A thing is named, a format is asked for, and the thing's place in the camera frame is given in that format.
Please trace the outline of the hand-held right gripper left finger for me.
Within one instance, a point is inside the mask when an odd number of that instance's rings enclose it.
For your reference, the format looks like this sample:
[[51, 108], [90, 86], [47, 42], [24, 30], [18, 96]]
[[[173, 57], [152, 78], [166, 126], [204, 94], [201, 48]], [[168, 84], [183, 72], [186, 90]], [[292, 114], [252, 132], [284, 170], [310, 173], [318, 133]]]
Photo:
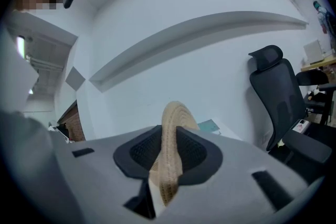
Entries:
[[161, 131], [158, 125], [69, 144], [51, 134], [85, 224], [157, 224], [149, 175], [161, 148]]

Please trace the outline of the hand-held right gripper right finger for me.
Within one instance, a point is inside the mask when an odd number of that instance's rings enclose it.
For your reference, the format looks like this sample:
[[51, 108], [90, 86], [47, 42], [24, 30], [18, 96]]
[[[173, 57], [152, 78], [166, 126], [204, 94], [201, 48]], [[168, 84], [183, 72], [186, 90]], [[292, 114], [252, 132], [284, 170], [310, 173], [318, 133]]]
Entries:
[[[309, 186], [295, 171], [261, 149], [241, 140], [199, 130], [178, 133], [215, 144], [223, 155], [221, 167], [206, 182], [180, 186], [158, 216], [157, 224], [283, 224], [309, 200]], [[253, 174], [268, 172], [288, 194], [276, 209]]]

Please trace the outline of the white table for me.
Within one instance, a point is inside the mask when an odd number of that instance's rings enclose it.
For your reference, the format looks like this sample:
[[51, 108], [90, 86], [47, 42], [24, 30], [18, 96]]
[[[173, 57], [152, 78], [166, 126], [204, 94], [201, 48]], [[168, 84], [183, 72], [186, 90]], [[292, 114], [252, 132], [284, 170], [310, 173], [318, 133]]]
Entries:
[[211, 119], [220, 128], [220, 132], [221, 132], [220, 136], [242, 141], [242, 139], [237, 134], [235, 134], [229, 127], [227, 127], [219, 118], [211, 118]]

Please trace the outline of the teal book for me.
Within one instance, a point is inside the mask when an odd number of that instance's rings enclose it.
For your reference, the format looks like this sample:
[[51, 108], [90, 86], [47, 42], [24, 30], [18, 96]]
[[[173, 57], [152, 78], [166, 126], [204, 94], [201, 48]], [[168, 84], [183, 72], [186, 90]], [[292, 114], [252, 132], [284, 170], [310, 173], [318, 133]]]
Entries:
[[221, 135], [220, 128], [212, 119], [199, 123], [198, 127], [203, 132]]

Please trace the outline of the person in grey shirt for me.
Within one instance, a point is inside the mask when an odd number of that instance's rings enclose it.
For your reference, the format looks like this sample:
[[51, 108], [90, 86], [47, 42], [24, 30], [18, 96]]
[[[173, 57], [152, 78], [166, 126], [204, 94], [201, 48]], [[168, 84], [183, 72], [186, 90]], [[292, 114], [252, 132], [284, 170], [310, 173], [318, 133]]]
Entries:
[[0, 156], [23, 197], [52, 224], [81, 224], [82, 215], [62, 174], [51, 134], [23, 110], [37, 72], [0, 26]]

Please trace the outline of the white phone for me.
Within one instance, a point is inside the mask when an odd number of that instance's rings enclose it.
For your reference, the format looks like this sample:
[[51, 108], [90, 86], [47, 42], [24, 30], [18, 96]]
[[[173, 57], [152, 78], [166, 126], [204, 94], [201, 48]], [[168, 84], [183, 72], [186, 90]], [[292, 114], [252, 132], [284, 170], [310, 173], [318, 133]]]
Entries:
[[292, 128], [293, 131], [296, 131], [298, 133], [304, 133], [307, 128], [310, 126], [310, 122], [307, 120], [299, 120], [297, 124]]

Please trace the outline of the black headrest office chair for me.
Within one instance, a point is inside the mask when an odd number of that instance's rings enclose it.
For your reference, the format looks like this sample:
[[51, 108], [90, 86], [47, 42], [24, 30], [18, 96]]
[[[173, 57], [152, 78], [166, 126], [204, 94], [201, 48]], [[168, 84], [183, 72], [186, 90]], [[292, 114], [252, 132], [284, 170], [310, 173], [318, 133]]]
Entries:
[[336, 166], [336, 128], [310, 123], [304, 131], [295, 131], [306, 116], [306, 106], [292, 65], [275, 45], [249, 55], [256, 61], [250, 83], [273, 126], [266, 150], [311, 184]]

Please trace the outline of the light wooden desk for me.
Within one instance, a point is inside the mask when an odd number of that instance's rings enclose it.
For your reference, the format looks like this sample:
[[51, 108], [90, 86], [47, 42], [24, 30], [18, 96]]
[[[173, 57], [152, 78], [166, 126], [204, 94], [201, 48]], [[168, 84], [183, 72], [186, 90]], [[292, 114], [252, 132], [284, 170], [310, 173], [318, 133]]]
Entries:
[[306, 64], [306, 65], [302, 66], [301, 71], [307, 71], [307, 70], [314, 69], [314, 68], [325, 67], [325, 66], [329, 66], [329, 65], [332, 65], [332, 64], [335, 64], [335, 63], [336, 63], [336, 56], [335, 55], [330, 55], [330, 56], [324, 58], [320, 62], [316, 62], [316, 63], [312, 63], [312, 64]]

